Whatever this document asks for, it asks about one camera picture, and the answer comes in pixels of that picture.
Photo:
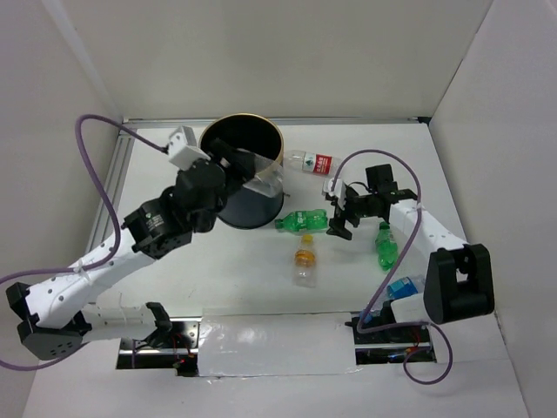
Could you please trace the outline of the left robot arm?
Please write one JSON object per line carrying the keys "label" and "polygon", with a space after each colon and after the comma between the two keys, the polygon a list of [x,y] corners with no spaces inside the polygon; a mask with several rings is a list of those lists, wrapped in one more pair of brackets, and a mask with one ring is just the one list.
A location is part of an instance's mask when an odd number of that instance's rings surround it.
{"label": "left robot arm", "polygon": [[176,182],[117,225],[114,233],[72,266],[36,285],[14,283],[6,290],[20,318],[23,346],[55,364],[93,340],[127,338],[149,347],[171,339],[169,314],[158,302],[140,307],[96,307],[97,297],[123,278],[208,233],[230,196],[255,178],[257,156],[216,139],[208,152],[179,146],[188,160]]}

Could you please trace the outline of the clear bottle yellow cap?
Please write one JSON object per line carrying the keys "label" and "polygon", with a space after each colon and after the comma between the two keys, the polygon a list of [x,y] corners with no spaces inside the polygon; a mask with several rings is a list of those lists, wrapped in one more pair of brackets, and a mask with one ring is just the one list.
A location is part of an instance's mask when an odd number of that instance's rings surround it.
{"label": "clear bottle yellow cap", "polygon": [[293,282],[296,286],[314,288],[316,279],[317,256],[313,236],[304,234],[293,258]]}

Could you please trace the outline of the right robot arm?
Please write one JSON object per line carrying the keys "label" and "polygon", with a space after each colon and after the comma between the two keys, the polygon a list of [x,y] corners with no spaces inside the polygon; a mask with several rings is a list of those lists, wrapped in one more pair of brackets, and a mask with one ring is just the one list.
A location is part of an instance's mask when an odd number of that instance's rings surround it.
{"label": "right robot arm", "polygon": [[494,310],[491,257],[481,244],[469,244],[448,231],[419,202],[410,189],[400,189],[390,165],[366,168],[369,193],[360,195],[341,179],[324,182],[323,194],[334,214],[327,234],[350,240],[346,223],[357,227],[362,219],[379,218],[407,237],[407,244],[427,262],[422,300],[424,320],[411,320],[391,312],[379,322],[389,341],[401,340],[410,327],[431,321],[442,325],[489,315]]}

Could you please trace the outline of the clear capless wide bottle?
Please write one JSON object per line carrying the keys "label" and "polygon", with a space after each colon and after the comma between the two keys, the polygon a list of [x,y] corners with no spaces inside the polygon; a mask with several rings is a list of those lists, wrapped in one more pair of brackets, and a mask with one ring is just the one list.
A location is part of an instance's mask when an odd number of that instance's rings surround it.
{"label": "clear capless wide bottle", "polygon": [[275,160],[256,153],[253,153],[253,157],[255,175],[243,187],[268,198],[273,198],[282,193],[284,181],[283,166]]}

